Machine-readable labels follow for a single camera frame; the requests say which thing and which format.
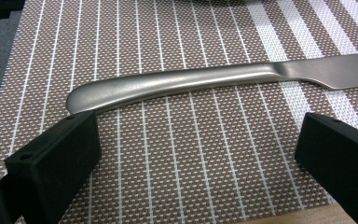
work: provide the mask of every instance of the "brown woven mat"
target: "brown woven mat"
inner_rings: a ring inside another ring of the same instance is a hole
[[[0,176],[86,82],[355,53],[358,0],[29,0],[0,92]],[[358,89],[240,85],[101,114],[103,158],[62,222],[228,223],[333,203],[294,160],[307,111],[358,128]]]

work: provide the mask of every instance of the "striped placemat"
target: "striped placemat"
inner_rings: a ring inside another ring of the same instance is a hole
[[[356,53],[358,0],[27,1],[0,92],[0,176],[86,82]],[[307,111],[358,129],[358,89],[239,85],[103,113],[103,158],[62,222],[229,223],[333,203],[294,160]]]

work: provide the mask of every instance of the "stainless steel knife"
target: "stainless steel knife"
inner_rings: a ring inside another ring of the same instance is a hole
[[[73,90],[66,108],[72,114],[97,113],[143,100],[187,91],[246,83],[305,80],[344,90],[358,87],[358,54],[280,63],[251,63],[116,77]]]

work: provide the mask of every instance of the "knife blade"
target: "knife blade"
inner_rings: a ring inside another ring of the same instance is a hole
[[[239,84],[304,80],[328,90],[358,88],[358,54],[277,63],[250,63],[177,70],[87,83],[66,100],[72,114],[102,113],[147,99]]]

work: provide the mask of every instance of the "woven placemat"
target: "woven placemat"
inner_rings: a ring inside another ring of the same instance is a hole
[[[84,83],[356,53],[354,0],[27,1],[0,91],[0,176]],[[307,111],[358,129],[358,89],[239,85],[103,113],[103,157],[62,222],[228,223],[333,203],[294,160]]]

